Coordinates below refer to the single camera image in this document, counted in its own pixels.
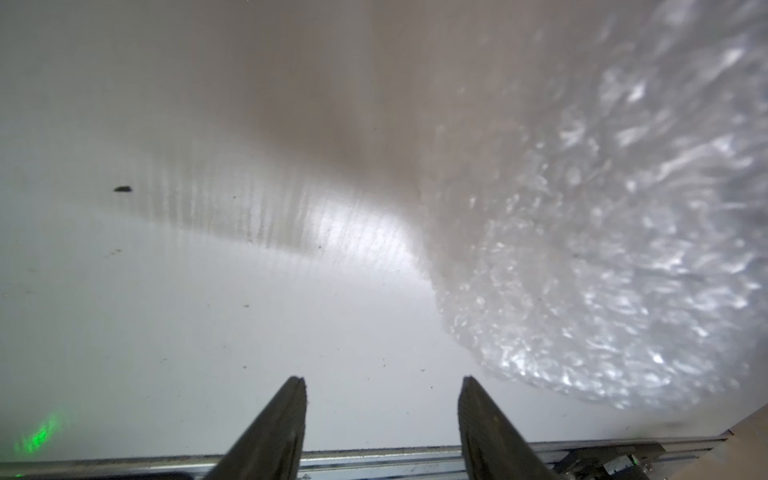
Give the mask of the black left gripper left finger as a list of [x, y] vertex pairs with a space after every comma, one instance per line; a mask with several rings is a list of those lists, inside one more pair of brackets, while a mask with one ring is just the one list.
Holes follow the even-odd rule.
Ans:
[[306, 382], [292, 376], [206, 477], [295, 479], [303, 449], [306, 411]]

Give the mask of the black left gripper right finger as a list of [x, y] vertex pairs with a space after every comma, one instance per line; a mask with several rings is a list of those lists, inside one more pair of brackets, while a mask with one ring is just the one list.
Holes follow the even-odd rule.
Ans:
[[469, 479], [557, 479], [482, 385], [463, 379], [458, 400], [462, 457]]

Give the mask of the clear bubble wrap sheet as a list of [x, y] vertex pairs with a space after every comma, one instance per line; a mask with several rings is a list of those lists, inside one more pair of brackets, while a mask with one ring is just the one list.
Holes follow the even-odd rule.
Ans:
[[618, 408], [737, 389], [767, 339], [767, 5], [461, 1], [424, 34], [448, 330]]

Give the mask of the aluminium front rail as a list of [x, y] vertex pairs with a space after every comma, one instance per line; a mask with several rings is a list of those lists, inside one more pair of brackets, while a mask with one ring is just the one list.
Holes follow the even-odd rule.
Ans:
[[[730, 438], [538, 442], [538, 459], [564, 479], [603, 479], [634, 467], [644, 478], [666, 479]], [[3, 479], [202, 479], [220, 455], [3, 462]], [[311, 451], [300, 479], [465, 479], [459, 446]]]

